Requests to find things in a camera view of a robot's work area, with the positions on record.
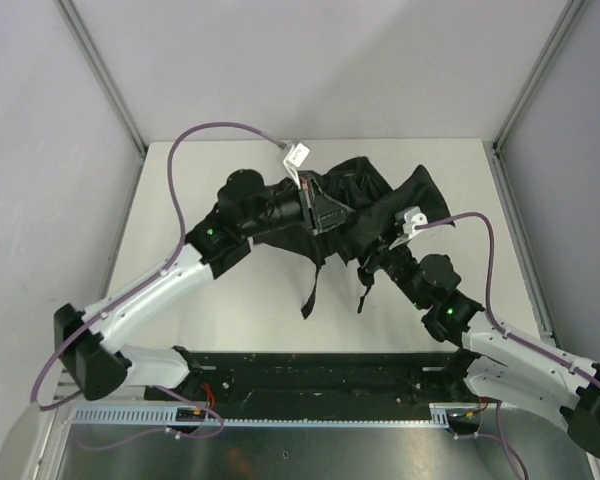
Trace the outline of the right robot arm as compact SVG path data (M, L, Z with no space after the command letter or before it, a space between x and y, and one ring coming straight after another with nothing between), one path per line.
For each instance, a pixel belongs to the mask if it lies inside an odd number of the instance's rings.
M600 363L570 354L497 319L458 288L446 255L415 260L405 245L368 254L358 269L364 283L384 271L439 342L457 346L461 382L474 395L510 404L566 432L600 459Z

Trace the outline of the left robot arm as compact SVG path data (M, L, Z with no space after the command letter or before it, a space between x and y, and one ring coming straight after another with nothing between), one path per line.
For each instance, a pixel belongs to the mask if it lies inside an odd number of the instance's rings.
M254 170L232 173L213 210L187 233L157 272L109 298L54 315L64 368L89 401L122 386L176 388L198 365L181 347L131 347L131 334L181 296L216 280L246 257L250 240L290 226L315 237L344 224L353 208L325 193L316 177L268 186Z

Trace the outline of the black folding umbrella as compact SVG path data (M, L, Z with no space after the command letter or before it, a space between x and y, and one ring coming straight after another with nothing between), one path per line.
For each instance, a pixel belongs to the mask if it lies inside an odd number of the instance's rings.
M450 216L427 169L417 166L407 180L392 188L371 161L362 156L344 161L324 174L316 173L314 178L327 195L353 210L344 224L316 236L296 224L258 235L254 242L306 257L317 270L333 255L345 264L357 260L359 280L366 288L373 286L375 272L382 270L417 308L430 308L433 299L416 289L419 266L409 247L390 247L398 236L399 212L418 207L431 222Z

